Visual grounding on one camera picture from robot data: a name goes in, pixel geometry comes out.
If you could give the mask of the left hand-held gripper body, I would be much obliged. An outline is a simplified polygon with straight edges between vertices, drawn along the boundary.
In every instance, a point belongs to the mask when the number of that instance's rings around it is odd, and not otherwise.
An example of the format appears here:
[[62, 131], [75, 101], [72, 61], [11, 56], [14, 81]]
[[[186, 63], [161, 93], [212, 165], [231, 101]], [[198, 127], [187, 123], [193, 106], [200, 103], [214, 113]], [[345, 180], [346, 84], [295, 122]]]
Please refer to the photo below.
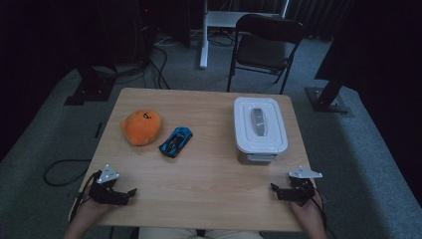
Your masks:
[[94, 173], [93, 177], [89, 197], [100, 204], [117, 204], [117, 194], [112, 188], [119, 174], [107, 164], [103, 170]]

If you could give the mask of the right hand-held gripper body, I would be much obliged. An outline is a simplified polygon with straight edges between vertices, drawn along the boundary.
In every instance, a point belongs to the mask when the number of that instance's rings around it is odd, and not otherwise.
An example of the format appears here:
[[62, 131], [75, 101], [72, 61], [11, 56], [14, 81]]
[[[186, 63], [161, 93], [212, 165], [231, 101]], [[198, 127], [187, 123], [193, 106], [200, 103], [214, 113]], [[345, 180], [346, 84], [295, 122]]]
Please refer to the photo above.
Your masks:
[[300, 165], [297, 169], [290, 171], [288, 177], [291, 189], [287, 200], [304, 205], [315, 196], [313, 179], [322, 178], [322, 174]]

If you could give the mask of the clear grey storage container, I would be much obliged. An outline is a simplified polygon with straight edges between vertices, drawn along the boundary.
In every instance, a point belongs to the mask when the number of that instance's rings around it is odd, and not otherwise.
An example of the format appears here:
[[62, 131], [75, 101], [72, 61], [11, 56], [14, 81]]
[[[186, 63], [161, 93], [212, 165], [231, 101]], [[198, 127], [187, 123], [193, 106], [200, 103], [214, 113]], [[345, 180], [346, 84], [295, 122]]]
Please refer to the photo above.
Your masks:
[[268, 148], [237, 148], [237, 159], [243, 164], [266, 165], [274, 162], [279, 153]]

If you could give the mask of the orange plush toy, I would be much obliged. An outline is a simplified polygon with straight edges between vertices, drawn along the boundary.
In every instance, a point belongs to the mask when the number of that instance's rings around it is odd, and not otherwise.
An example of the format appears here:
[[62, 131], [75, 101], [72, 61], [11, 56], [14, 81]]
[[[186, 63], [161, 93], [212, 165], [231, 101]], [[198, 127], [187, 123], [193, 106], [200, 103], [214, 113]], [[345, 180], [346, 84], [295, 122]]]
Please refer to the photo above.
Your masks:
[[152, 110], [136, 111], [120, 124], [126, 139], [136, 146], [142, 146], [157, 139], [162, 126], [161, 116]]

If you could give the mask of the white container lid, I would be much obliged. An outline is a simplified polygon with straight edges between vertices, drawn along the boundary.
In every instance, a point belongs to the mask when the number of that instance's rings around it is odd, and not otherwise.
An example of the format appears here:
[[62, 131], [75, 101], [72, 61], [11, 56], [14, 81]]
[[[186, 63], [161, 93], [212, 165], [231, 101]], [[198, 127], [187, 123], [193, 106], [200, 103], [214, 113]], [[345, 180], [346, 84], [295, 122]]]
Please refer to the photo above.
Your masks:
[[244, 153], [279, 154], [288, 147], [279, 104], [271, 98], [234, 101], [236, 145]]

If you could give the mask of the blue toy car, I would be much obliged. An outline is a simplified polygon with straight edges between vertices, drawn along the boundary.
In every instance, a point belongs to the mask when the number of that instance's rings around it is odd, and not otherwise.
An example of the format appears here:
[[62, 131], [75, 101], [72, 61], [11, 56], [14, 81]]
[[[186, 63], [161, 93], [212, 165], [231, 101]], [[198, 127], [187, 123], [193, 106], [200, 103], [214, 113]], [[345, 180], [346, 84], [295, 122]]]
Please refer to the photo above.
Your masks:
[[193, 133], [188, 127], [179, 126], [158, 149], [162, 154], [175, 158], [192, 136]]

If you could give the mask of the person's right hand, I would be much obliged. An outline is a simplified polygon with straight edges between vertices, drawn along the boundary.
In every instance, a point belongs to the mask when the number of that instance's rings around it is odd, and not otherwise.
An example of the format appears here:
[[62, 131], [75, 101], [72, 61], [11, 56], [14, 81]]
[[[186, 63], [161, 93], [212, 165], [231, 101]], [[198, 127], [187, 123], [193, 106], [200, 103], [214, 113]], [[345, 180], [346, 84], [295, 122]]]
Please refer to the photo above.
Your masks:
[[321, 199], [319, 196], [314, 196], [303, 206], [299, 206], [296, 202], [290, 202], [290, 207], [306, 232], [317, 228], [324, 230], [320, 214]]

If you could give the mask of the person's left hand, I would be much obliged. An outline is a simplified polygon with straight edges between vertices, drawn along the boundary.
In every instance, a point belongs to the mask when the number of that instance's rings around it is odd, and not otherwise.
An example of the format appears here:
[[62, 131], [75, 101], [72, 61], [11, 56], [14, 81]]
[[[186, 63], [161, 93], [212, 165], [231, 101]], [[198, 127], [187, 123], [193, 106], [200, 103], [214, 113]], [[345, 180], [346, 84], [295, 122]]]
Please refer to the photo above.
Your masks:
[[91, 227], [113, 209], [113, 205], [97, 203], [88, 197], [78, 206], [71, 224], [79, 225], [80, 227]]

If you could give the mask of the person's beige trousers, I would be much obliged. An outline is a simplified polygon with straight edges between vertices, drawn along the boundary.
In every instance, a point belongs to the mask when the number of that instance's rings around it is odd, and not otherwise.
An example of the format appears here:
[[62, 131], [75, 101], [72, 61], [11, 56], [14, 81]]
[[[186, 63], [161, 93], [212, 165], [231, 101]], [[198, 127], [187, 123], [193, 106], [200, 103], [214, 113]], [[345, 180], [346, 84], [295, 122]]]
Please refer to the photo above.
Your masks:
[[136, 239], [264, 239], [258, 231], [140, 227]]

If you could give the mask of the black stand base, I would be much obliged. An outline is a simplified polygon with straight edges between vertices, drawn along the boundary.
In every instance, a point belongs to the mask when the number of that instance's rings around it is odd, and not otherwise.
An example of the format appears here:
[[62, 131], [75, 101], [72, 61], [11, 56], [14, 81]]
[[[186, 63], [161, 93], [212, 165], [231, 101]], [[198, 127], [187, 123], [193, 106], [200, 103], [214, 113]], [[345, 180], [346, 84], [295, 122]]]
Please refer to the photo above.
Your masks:
[[116, 77], [104, 75], [93, 67], [78, 67], [81, 81], [75, 92], [68, 96], [66, 106], [82, 106], [85, 102], [107, 102], [114, 87]]
[[341, 56], [341, 43], [333, 40], [317, 72], [316, 80], [327, 80], [324, 88], [306, 87], [310, 103], [315, 112], [340, 113], [346, 115], [349, 108], [338, 95], [344, 85], [346, 62]]

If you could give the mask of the black folding chair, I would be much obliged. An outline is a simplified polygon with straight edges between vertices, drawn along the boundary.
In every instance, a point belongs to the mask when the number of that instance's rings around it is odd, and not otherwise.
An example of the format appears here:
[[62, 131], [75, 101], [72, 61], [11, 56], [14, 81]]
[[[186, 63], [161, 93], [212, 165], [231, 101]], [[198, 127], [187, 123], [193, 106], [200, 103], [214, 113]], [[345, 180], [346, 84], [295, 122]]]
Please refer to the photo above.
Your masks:
[[227, 91], [231, 89], [236, 70], [281, 77], [280, 95], [284, 92], [295, 53], [305, 36], [302, 23], [259, 14], [242, 16], [235, 26], [234, 48]]

